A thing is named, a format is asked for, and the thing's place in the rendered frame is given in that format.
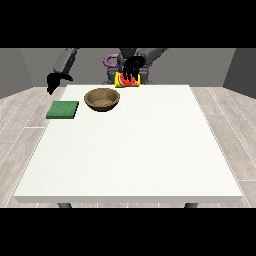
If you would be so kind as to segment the green square pad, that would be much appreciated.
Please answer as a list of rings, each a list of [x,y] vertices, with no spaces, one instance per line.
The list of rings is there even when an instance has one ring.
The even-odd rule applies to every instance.
[[[73,119],[75,117],[78,101],[54,101],[47,114],[47,119]]]

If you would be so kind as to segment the brown wooden bowl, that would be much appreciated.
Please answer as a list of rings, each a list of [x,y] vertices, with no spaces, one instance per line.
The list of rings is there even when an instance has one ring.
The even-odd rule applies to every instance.
[[[120,94],[111,88],[96,88],[90,90],[84,96],[87,106],[97,112],[112,110],[119,100]]]

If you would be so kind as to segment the yellow cup with melon print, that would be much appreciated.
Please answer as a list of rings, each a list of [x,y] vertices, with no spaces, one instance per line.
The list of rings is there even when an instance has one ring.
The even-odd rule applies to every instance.
[[[116,88],[125,88],[125,87],[139,87],[140,79],[135,79],[133,76],[124,77],[120,72],[115,74],[114,86]]]

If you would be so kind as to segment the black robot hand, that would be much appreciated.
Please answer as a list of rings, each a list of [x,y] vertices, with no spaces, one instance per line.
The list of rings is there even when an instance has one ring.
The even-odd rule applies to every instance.
[[[138,79],[139,69],[142,68],[145,64],[145,59],[143,56],[132,56],[125,61],[123,67],[124,79],[131,81],[131,78],[134,77]]]
[[[47,76],[47,92],[49,94],[52,94],[54,90],[60,86],[60,81],[64,79],[67,81],[72,81],[73,78],[69,74],[63,74],[63,73],[50,73]]]

